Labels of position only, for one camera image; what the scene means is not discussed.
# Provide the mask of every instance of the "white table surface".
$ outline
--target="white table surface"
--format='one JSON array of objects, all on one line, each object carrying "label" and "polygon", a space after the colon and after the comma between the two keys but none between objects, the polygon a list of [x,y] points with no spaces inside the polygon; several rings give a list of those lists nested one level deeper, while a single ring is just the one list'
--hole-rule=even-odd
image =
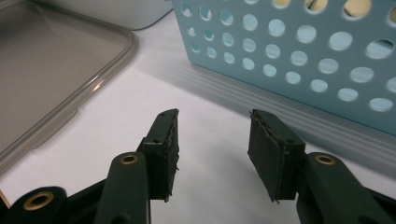
[{"label": "white table surface", "polygon": [[[134,33],[134,59],[45,145],[0,176],[10,202],[45,186],[71,195],[106,178],[111,160],[135,151],[157,114],[178,108],[174,195],[151,202],[152,223],[299,223],[295,201],[271,203],[247,154],[248,112],[262,108],[260,97],[269,93],[191,65],[173,11]],[[325,150],[308,143],[312,151]],[[340,159],[364,186],[396,198],[394,179]]]}]

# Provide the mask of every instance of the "circular hole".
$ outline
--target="circular hole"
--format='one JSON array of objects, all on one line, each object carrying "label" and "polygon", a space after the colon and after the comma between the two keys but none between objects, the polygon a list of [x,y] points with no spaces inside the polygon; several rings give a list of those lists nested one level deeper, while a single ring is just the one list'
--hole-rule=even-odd
[{"label": "circular hole", "polygon": [[199,44],[192,42],[190,44],[191,46],[191,50],[195,53],[199,53],[201,51],[201,47],[199,46]]},{"label": "circular hole", "polygon": [[329,156],[326,156],[326,155],[318,155],[315,157],[315,160],[317,160],[318,162],[320,162],[324,165],[334,165],[335,164],[335,160]]},{"label": "circular hole", "polygon": [[244,28],[249,31],[256,30],[257,25],[259,24],[259,22],[257,21],[257,18],[251,14],[245,15],[242,22],[243,22]]},{"label": "circular hole", "polygon": [[289,5],[290,0],[273,0],[276,7],[286,7]]},{"label": "circular hole", "polygon": [[215,39],[215,34],[210,29],[204,29],[204,37],[206,40],[212,41]]},{"label": "circular hole", "polygon": [[222,39],[222,41],[223,41],[223,44],[224,44],[225,46],[228,46],[228,47],[232,46],[233,43],[235,42],[235,41],[233,40],[233,36],[230,35],[230,34],[228,34],[228,33],[224,33],[224,34],[221,36],[221,39]]},{"label": "circular hole", "polygon": [[34,211],[52,202],[53,198],[54,195],[51,191],[38,192],[26,200],[23,208],[27,211]]},{"label": "circular hole", "polygon": [[194,27],[191,24],[187,24],[186,25],[186,31],[187,31],[187,34],[190,35],[190,36],[195,36],[196,35],[195,29],[194,29]]},{"label": "circular hole", "polygon": [[212,19],[212,11],[210,10],[209,7],[201,6],[199,11],[201,13],[201,18],[204,21],[210,21],[210,19]]},{"label": "circular hole", "polygon": [[317,30],[311,25],[302,25],[297,30],[297,39],[302,43],[311,43],[317,36]]},{"label": "circular hole", "polygon": [[370,101],[369,106],[377,112],[387,112],[392,109],[393,102],[384,98],[375,98]]},{"label": "circular hole", "polygon": [[358,92],[349,88],[341,89],[338,92],[338,98],[345,102],[353,102],[358,99]]},{"label": "circular hole", "polygon": [[253,52],[256,50],[256,42],[250,38],[245,38],[242,42],[244,50],[247,52]]},{"label": "circular hole", "polygon": [[392,92],[396,92],[396,77],[391,78],[387,82],[387,89]]},{"label": "circular hole", "polygon": [[242,60],[242,65],[247,70],[253,70],[254,66],[255,66],[255,63],[253,62],[253,60],[251,60],[249,58],[244,58],[244,60]]},{"label": "circular hole", "polygon": [[390,22],[396,23],[396,7],[394,7],[389,13]]},{"label": "circular hole", "polygon": [[313,12],[320,12],[327,6],[328,0],[305,0],[306,7]]},{"label": "circular hole", "polygon": [[122,164],[126,164],[126,165],[132,164],[137,161],[137,157],[136,157],[136,155],[126,155],[126,156],[122,157],[120,161]]},{"label": "circular hole", "polygon": [[335,50],[344,50],[352,44],[352,35],[347,32],[338,32],[330,37],[330,48]]},{"label": "circular hole", "polygon": [[349,17],[363,17],[370,11],[370,0],[348,0],[344,4],[344,12]]},{"label": "circular hole", "polygon": [[338,69],[338,62],[333,59],[323,59],[319,62],[319,71],[324,74],[332,74]]},{"label": "circular hole", "polygon": [[315,79],[311,81],[311,90],[315,92],[325,92],[329,85],[327,82],[320,80],[320,79]]},{"label": "circular hole", "polygon": [[286,81],[293,85],[299,84],[301,81],[301,76],[296,72],[288,72],[286,74]]},{"label": "circular hole", "polygon": [[128,215],[121,214],[121,215],[118,215],[118,216],[114,217],[111,220],[111,224],[128,224],[128,223],[130,223],[130,220],[131,219],[129,218]]},{"label": "circular hole", "polygon": [[272,20],[268,23],[268,31],[273,36],[281,36],[285,33],[285,23],[281,20]]},{"label": "circular hole", "polygon": [[206,48],[206,54],[209,56],[209,58],[216,58],[218,54],[216,53],[216,50],[213,49],[212,47],[207,47]]},{"label": "circular hole", "polygon": [[190,17],[192,15],[191,7],[187,3],[181,4],[181,12],[187,17]]},{"label": "circular hole", "polygon": [[276,68],[273,67],[271,64],[266,64],[263,68],[262,71],[264,74],[268,77],[274,77],[276,75]]},{"label": "circular hole", "polygon": [[366,49],[366,55],[372,59],[384,59],[388,57],[394,49],[392,42],[388,40],[376,40],[371,42]]},{"label": "circular hole", "polygon": [[253,5],[256,4],[259,0],[245,0],[246,3],[248,3],[249,5]]},{"label": "circular hole", "polygon": [[379,222],[375,221],[374,219],[366,216],[358,217],[358,221],[360,224],[378,224]]},{"label": "circular hole", "polygon": [[233,24],[233,13],[230,10],[223,9],[220,12],[220,19],[224,25]]},{"label": "circular hole", "polygon": [[265,48],[265,53],[269,58],[276,59],[280,56],[280,48],[277,45],[267,45]]},{"label": "circular hole", "polygon": [[235,63],[235,57],[231,53],[225,52],[224,53],[224,61],[226,63]]},{"label": "circular hole", "polygon": [[357,67],[350,72],[350,79],[357,83],[365,83],[372,80],[374,71],[368,67]]},{"label": "circular hole", "polygon": [[294,65],[302,66],[308,62],[308,56],[302,51],[294,51],[290,55],[290,60]]}]

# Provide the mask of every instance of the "plastic container lid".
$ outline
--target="plastic container lid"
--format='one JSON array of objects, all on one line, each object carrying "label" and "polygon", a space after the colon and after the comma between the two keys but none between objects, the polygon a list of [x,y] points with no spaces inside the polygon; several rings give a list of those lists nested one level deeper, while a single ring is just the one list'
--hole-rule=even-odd
[{"label": "plastic container lid", "polygon": [[59,131],[137,45],[118,27],[30,1],[0,1],[0,173]]}]

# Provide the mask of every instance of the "perforated basket wall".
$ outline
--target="perforated basket wall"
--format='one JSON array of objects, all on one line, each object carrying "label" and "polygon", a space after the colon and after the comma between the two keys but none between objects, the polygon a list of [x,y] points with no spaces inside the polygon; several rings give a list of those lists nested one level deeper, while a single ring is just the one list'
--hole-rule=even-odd
[{"label": "perforated basket wall", "polygon": [[396,135],[396,1],[310,2],[173,5],[192,63]]}]

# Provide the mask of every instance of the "light blue plastic basket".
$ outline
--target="light blue plastic basket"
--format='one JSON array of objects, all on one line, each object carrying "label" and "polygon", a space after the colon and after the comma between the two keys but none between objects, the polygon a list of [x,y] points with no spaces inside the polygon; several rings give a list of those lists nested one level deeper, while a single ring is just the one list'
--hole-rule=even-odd
[{"label": "light blue plastic basket", "polygon": [[192,63],[396,135],[396,1],[172,1]]}]

